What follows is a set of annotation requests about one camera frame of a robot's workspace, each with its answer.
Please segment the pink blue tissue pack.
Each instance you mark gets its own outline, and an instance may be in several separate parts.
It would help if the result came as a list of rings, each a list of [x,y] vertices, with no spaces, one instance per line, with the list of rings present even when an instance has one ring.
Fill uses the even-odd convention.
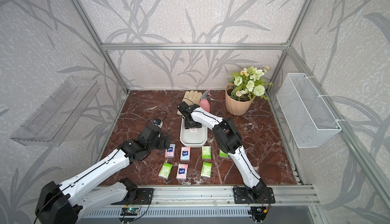
[[[190,147],[182,147],[180,154],[180,161],[189,161],[191,158],[191,148]]]
[[[173,158],[175,156],[175,144],[170,144],[168,149],[165,151],[165,158]]]

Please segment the white plastic storage box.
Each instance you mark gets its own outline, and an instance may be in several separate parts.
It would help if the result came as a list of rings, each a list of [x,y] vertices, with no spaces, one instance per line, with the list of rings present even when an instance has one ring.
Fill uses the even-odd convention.
[[[185,147],[201,148],[207,142],[207,130],[208,128],[205,126],[196,129],[185,129],[184,119],[182,119],[180,141]]]

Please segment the green tissue pack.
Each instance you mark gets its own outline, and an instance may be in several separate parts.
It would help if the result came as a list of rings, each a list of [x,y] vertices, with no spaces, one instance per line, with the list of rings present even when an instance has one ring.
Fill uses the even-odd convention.
[[[203,162],[201,176],[210,178],[211,172],[212,172],[212,163]]]
[[[210,160],[211,157],[211,147],[210,146],[203,146],[202,147],[202,159],[203,160]]]
[[[159,177],[163,178],[163,179],[168,179],[169,176],[170,176],[170,173],[172,171],[172,168],[173,168],[173,165],[170,164],[170,163],[163,163],[162,167],[161,167],[161,170],[158,174]]]
[[[219,150],[219,156],[220,156],[221,158],[228,158],[228,157],[229,157],[229,155],[226,154],[226,153],[224,153],[222,150]]]

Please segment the pale pink tissue pack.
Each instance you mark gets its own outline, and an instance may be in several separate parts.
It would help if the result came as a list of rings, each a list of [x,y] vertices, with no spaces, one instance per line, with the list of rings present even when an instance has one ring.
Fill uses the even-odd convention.
[[[186,180],[187,172],[188,172],[188,164],[179,164],[177,174],[176,174],[176,179]]]

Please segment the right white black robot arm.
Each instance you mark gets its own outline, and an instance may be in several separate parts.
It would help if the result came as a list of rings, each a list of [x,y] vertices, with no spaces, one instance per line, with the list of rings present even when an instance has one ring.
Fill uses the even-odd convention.
[[[252,166],[242,144],[242,135],[230,117],[222,118],[213,115],[197,104],[188,105],[181,102],[178,110],[184,122],[192,127],[202,125],[212,130],[217,146],[228,154],[238,168],[248,198],[253,202],[260,199],[267,192],[267,186]]]

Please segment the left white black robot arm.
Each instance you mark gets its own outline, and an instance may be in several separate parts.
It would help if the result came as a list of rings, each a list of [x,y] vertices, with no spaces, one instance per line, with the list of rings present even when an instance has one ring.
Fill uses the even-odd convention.
[[[87,170],[59,184],[54,181],[46,184],[35,210],[36,220],[42,224],[75,224],[107,205],[137,201],[138,187],[128,178],[99,191],[94,188],[116,172],[143,161],[154,149],[167,150],[170,143],[171,136],[163,136],[159,126],[146,126],[135,140],[123,142]]]

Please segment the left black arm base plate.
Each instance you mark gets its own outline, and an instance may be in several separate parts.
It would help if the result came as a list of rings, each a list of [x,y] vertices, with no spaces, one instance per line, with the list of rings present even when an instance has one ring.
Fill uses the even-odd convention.
[[[138,188],[136,192],[128,192],[122,201],[112,203],[111,205],[149,205],[153,198],[153,192],[153,188]]]

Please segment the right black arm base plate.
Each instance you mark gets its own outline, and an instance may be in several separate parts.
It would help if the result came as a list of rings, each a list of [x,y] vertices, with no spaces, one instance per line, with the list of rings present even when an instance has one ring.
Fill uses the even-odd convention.
[[[245,187],[233,186],[235,204],[275,204],[273,189],[267,187],[261,194],[255,194]]]

